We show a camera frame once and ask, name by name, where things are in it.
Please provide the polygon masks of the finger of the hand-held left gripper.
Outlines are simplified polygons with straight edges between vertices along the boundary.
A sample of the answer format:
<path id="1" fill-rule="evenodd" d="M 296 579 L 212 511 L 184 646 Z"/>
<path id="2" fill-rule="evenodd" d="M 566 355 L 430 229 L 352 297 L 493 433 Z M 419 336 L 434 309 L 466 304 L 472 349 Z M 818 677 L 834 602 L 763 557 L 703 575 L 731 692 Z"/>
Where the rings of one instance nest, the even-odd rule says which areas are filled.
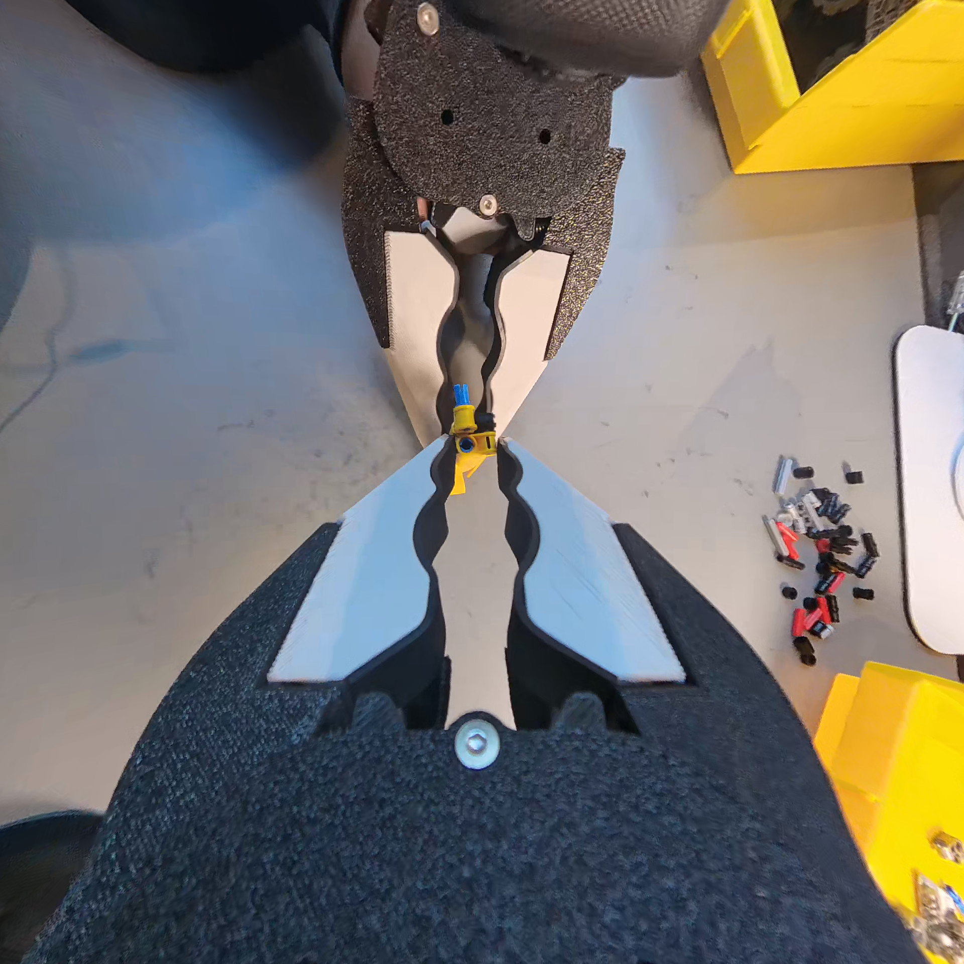
<path id="1" fill-rule="evenodd" d="M 499 275 L 493 295 L 493 344 L 484 364 L 484 409 L 498 436 L 508 426 L 548 361 L 570 256 L 555 251 L 523 254 Z"/>
<path id="2" fill-rule="evenodd" d="M 385 355 L 418 440 L 443 434 L 440 331 L 456 304 L 459 272 L 431 232 L 386 231 L 389 346 Z"/>

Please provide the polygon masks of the grey desk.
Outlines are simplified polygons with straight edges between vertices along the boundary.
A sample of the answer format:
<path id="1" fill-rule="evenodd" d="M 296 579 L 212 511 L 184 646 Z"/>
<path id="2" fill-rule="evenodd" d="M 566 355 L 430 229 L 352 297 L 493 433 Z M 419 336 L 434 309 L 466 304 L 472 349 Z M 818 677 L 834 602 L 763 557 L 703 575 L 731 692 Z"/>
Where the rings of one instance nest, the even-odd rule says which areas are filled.
<path id="1" fill-rule="evenodd" d="M 791 702 L 692 584 L 777 609 L 764 489 L 809 418 L 893 488 L 913 180 L 735 182 L 694 79 L 615 90 L 596 293 L 506 435 L 607 512 L 687 674 L 518 730 L 506 498 L 445 506 L 439 729 L 267 671 L 342 514 L 421 453 L 342 241 L 350 125 L 298 38 L 224 82 L 2 2 L 2 789 L 105 809 L 36 962 L 924 962 Z"/>

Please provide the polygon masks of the person's left forearm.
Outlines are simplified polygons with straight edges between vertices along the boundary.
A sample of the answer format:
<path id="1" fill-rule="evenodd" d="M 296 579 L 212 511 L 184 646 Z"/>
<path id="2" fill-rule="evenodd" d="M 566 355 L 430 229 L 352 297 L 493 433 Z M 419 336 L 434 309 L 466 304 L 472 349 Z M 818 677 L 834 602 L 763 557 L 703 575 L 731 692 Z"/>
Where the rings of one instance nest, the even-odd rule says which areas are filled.
<path id="1" fill-rule="evenodd" d="M 246 68 L 306 27 L 336 44 L 350 1 L 69 1 L 109 39 L 185 73 Z"/>

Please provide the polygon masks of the yellow bin with loose parts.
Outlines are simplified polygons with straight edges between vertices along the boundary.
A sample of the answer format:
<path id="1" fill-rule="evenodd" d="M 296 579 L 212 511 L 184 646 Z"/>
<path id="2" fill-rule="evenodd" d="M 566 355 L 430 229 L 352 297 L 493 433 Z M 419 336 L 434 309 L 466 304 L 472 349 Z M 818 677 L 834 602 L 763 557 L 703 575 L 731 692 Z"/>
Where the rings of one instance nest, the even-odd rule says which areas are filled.
<path id="1" fill-rule="evenodd" d="M 915 851 L 935 826 L 963 843 L 962 683 L 875 662 L 858 677 L 839 674 L 813 745 L 875 884 L 909 931 Z"/>

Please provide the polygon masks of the yellow bin with toy vehicle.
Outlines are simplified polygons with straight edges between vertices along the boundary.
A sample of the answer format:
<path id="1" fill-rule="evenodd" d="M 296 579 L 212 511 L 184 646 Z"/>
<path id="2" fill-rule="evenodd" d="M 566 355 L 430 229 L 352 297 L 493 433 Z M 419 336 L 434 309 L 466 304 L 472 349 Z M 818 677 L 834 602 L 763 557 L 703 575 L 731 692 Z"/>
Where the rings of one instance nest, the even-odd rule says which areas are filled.
<path id="1" fill-rule="evenodd" d="M 701 54 L 736 175 L 958 162 L 962 2 L 910 6 L 802 91 L 773 2 L 733 2 Z"/>

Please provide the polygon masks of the white rounded board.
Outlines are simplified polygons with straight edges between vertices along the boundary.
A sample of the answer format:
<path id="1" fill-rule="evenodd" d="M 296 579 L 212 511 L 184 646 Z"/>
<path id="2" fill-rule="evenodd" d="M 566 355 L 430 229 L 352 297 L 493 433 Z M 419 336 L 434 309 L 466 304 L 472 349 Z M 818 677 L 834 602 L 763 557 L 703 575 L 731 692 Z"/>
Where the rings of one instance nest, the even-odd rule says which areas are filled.
<path id="1" fill-rule="evenodd" d="M 905 609 L 934 652 L 963 653 L 963 336 L 929 325 L 894 353 Z"/>

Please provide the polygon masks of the dark grey mat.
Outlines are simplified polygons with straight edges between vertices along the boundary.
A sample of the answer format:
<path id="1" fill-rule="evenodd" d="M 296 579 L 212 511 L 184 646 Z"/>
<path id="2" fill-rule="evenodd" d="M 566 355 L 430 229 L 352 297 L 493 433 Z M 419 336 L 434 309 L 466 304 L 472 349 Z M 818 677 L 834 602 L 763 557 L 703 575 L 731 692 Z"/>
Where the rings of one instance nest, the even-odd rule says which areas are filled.
<path id="1" fill-rule="evenodd" d="M 946 329 L 963 269 L 963 162 L 912 167 L 924 322 Z"/>

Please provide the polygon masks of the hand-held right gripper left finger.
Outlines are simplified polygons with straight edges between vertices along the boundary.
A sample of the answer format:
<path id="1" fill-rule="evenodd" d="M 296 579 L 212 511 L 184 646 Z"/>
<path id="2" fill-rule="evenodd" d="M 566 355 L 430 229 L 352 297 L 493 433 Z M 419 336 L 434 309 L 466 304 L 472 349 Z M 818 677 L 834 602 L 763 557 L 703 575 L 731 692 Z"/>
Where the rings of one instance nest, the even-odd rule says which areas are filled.
<path id="1" fill-rule="evenodd" d="M 455 442 L 438 439 L 346 510 L 267 671 L 272 688 L 334 686 L 351 720 L 370 693 L 407 728 L 439 729 L 450 662 L 434 562 L 448 525 Z"/>

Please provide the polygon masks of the scattered blue black bricks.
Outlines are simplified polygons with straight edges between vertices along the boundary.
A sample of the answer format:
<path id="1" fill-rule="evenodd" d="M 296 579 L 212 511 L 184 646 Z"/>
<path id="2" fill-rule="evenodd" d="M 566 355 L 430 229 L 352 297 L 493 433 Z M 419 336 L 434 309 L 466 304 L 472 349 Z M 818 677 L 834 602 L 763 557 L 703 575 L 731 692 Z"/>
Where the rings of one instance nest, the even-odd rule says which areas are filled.
<path id="1" fill-rule="evenodd" d="M 963 962 L 962 837 L 935 826 L 911 866 L 908 929 L 918 949 L 937 962 Z"/>

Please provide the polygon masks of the pile of small toy parts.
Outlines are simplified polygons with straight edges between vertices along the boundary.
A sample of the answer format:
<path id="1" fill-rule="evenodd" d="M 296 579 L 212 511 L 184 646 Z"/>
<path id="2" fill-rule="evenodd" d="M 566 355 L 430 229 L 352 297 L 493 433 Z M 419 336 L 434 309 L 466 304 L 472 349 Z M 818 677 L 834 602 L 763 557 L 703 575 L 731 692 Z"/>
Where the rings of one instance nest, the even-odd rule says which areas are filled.
<path id="1" fill-rule="evenodd" d="M 874 535 L 852 524 L 852 506 L 841 493 L 817 484 L 813 466 L 781 455 L 771 492 L 763 527 L 774 561 L 791 575 L 780 586 L 792 604 L 790 644 L 800 664 L 812 668 L 816 643 L 837 632 L 845 592 L 856 601 L 874 600 L 866 581 L 881 553 Z"/>

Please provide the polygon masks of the yellow toy actuator assembly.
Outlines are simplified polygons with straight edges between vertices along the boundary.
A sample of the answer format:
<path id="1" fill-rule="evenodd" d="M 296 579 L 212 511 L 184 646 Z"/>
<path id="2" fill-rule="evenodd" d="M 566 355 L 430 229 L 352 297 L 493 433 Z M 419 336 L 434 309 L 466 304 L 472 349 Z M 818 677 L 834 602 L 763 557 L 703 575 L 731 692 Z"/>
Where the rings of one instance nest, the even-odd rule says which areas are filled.
<path id="1" fill-rule="evenodd" d="M 450 435 L 456 451 L 464 456 L 488 457 L 497 448 L 496 419 L 485 405 L 472 403 L 466 384 L 453 386 L 453 414 Z"/>

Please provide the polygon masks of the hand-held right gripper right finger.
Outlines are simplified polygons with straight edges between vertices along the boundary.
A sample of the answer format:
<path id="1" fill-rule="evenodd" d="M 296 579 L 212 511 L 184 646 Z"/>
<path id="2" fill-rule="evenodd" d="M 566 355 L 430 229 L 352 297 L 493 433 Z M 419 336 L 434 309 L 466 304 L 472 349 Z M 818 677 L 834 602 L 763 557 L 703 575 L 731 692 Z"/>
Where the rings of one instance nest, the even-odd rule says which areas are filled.
<path id="1" fill-rule="evenodd" d="M 501 440 L 505 539 L 518 565 L 505 646 L 518 730 L 548 730 L 577 694 L 635 730 L 623 691 L 687 683 L 609 514 L 519 443 Z"/>

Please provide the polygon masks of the person's black hoodie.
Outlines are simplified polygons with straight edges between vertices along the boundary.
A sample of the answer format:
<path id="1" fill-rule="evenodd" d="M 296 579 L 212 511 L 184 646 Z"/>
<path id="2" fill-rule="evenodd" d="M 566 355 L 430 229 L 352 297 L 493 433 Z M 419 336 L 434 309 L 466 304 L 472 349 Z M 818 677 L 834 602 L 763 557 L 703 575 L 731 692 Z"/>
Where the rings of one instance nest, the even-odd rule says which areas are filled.
<path id="1" fill-rule="evenodd" d="M 18 963 L 83 869 L 102 813 L 42 813 L 1 827 L 1 961 Z"/>

